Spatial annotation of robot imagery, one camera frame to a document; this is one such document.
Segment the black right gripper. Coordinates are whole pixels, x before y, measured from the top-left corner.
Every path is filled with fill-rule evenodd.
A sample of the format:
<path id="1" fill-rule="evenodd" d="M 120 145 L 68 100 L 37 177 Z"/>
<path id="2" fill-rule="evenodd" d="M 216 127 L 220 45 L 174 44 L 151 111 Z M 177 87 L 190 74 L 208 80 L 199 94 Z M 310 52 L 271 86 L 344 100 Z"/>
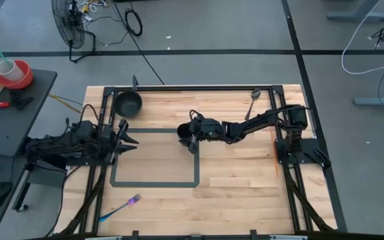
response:
<path id="1" fill-rule="evenodd" d="M 210 118 L 195 117 L 189 125 L 192 136 L 189 138 L 188 151 L 196 154 L 199 150 L 199 141 L 223 141 L 225 129 L 220 122 Z"/>

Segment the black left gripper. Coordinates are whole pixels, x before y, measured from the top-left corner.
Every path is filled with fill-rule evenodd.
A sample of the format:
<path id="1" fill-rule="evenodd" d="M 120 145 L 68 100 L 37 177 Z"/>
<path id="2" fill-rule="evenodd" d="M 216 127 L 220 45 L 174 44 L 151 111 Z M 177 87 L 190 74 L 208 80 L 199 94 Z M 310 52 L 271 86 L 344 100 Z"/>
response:
<path id="1" fill-rule="evenodd" d="M 125 129 L 128 128 L 128 124 L 126 120 L 121 120 L 119 122 L 119 129 L 115 132 L 114 136 L 110 140 L 110 158 L 109 162 L 110 164 L 114 164 L 114 162 L 117 160 L 117 157 L 119 154 L 122 154 L 127 151 L 131 151 L 136 149 L 136 146 L 133 145 L 124 145 L 122 144 L 122 140 L 127 143 L 133 143 L 138 144 L 139 142 L 128 136 L 128 134 L 125 132 Z"/>

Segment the black tall cup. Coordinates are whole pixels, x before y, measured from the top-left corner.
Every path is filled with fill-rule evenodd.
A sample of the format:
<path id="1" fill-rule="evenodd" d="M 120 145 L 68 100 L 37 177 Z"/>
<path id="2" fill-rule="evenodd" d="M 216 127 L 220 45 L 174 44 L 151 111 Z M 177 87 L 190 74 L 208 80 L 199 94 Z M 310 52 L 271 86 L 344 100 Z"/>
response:
<path id="1" fill-rule="evenodd" d="M 190 132 L 190 123 L 182 123 L 177 128 L 177 136 L 180 141 L 189 141 L 193 134 Z"/>

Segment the black bowl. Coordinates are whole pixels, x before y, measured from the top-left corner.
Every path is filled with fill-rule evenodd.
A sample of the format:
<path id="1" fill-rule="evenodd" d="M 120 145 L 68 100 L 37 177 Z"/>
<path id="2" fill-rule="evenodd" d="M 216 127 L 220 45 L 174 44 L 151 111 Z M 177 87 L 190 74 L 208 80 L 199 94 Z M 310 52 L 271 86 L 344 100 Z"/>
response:
<path id="1" fill-rule="evenodd" d="M 121 117 L 132 118 L 137 116 L 142 108 L 141 96 L 134 91 L 124 91 L 116 96 L 113 110 Z"/>

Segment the grey flat mat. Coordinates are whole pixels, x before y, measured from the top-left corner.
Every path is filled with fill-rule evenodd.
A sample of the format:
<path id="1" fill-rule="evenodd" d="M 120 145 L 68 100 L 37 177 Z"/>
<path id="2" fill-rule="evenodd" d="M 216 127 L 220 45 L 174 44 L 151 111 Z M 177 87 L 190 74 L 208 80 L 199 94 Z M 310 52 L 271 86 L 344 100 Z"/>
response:
<path id="1" fill-rule="evenodd" d="M 179 142 L 176 129 L 129 129 L 138 148 L 119 156 L 112 166 L 113 187 L 194 188 L 199 184 L 199 152 Z"/>

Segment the purple blue iridescent fork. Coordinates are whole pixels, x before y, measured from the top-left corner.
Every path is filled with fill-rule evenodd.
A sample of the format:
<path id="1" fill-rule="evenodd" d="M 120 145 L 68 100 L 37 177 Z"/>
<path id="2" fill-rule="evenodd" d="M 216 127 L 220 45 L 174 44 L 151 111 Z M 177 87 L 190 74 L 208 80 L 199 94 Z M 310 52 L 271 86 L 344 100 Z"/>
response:
<path id="1" fill-rule="evenodd" d="M 140 194 L 136 194 L 134 197 L 130 198 L 126 203 L 124 203 L 122 206 L 114 209 L 112 212 L 110 212 L 106 215 L 101 216 L 99 218 L 99 222 L 104 222 L 106 219 L 110 218 L 110 216 L 112 216 L 116 212 L 122 210 L 123 208 L 136 204 L 136 202 L 138 202 L 140 199 L 141 199 Z"/>

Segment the silver metal spoon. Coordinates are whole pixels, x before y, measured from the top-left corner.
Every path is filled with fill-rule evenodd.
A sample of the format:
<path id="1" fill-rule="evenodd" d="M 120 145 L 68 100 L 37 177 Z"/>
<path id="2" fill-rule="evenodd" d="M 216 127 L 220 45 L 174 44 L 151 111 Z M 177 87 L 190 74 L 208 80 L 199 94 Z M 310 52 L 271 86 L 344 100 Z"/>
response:
<path id="1" fill-rule="evenodd" d="M 255 88 L 252 93 L 251 93 L 251 104 L 249 106 L 248 112 L 245 116 L 245 120 L 248 121 L 250 118 L 251 110 L 253 108 L 254 102 L 260 97 L 261 95 L 261 90 L 259 88 Z"/>

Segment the small black desk stand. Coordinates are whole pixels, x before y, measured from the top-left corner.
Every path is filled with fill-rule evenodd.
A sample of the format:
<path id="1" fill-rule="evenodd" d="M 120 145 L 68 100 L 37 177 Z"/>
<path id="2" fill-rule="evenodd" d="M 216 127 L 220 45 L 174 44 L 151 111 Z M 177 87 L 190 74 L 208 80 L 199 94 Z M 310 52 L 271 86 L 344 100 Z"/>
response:
<path id="1" fill-rule="evenodd" d="M 26 97 L 25 91 L 22 89 L 10 89 L 9 96 L 11 106 L 18 111 L 24 110 L 33 101 L 33 97 Z"/>

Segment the black side desk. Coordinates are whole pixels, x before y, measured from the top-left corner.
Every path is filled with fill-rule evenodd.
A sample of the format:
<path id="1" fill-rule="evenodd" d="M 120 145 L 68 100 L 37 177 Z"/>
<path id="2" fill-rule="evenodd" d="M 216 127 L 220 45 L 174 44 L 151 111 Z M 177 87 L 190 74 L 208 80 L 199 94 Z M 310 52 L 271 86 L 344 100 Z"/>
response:
<path id="1" fill-rule="evenodd" d="M 26 158 L 19 154 L 51 88 L 57 78 L 54 71 L 32 69 L 33 81 L 22 92 L 33 100 L 24 110 L 14 107 L 0 110 L 0 183 L 12 188 L 0 206 L 0 223 L 23 176 Z"/>

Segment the red plastic bowl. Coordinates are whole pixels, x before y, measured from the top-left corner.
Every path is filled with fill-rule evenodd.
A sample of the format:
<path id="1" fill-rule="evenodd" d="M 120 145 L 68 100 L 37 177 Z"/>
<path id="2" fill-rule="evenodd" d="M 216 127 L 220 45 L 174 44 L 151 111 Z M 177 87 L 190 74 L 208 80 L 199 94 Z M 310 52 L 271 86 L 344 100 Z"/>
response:
<path id="1" fill-rule="evenodd" d="M 28 87 L 33 81 L 33 72 L 30 66 L 23 60 L 13 60 L 17 66 L 25 74 L 24 78 L 18 82 L 7 80 L 6 78 L 0 76 L 0 85 L 8 89 L 24 89 Z"/>

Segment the black clamp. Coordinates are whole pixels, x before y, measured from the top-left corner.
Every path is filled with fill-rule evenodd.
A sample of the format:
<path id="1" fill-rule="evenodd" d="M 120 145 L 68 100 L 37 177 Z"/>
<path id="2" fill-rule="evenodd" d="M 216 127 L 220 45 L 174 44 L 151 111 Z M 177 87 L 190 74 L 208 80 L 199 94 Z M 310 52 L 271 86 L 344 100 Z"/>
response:
<path id="1" fill-rule="evenodd" d="M 314 149 L 314 153 L 320 158 L 319 162 L 320 165 L 324 169 L 329 169 L 331 167 L 331 160 L 328 158 L 328 156 L 322 152 L 320 149 Z"/>

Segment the black floor fan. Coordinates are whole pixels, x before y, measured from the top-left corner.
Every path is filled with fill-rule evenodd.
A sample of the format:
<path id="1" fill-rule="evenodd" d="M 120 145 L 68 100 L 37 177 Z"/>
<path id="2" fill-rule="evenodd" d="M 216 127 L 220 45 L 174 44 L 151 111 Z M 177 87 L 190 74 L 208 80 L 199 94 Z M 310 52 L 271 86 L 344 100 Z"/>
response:
<path id="1" fill-rule="evenodd" d="M 51 8 L 53 18 L 57 30 L 69 47 L 70 62 L 77 63 L 78 61 L 94 54 L 96 50 L 96 36 L 94 33 L 87 31 L 83 26 L 82 16 L 76 0 L 51 0 Z M 73 59 L 73 50 L 80 49 L 84 45 L 85 35 L 88 34 L 93 40 L 92 50 L 76 59 Z"/>

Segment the white paper cup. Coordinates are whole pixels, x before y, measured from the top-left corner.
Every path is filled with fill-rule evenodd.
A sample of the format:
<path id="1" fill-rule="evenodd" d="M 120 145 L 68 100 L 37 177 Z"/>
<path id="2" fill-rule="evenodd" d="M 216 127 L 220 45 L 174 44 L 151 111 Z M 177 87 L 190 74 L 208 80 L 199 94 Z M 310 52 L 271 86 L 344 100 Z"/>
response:
<path id="1" fill-rule="evenodd" d="M 0 76 L 18 82 L 24 78 L 25 74 L 13 60 L 3 60 L 0 62 Z"/>

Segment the black aluminium table frame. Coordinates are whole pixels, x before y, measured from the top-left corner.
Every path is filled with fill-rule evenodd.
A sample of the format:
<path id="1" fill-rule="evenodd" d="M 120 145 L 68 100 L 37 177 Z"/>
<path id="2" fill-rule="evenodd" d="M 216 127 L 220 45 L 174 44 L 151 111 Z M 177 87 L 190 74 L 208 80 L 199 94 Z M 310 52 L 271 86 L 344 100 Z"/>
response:
<path id="1" fill-rule="evenodd" d="M 241 122 L 251 104 L 252 86 L 140 87 L 140 114 L 129 120 L 129 129 L 176 129 L 196 110 L 219 121 Z M 299 85 L 264 86 L 251 115 L 284 104 L 305 104 Z M 201 144 L 200 178 L 194 188 L 113 187 L 105 177 L 100 207 L 92 206 L 88 225 L 100 236 L 158 236 L 179 240 L 211 237 L 260 237 L 292 234 L 306 228 L 303 209 L 287 196 L 275 140 L 284 131 L 272 127 L 248 135 L 243 141 Z M 123 208 L 104 222 L 99 218 L 140 194 L 136 204 Z"/>

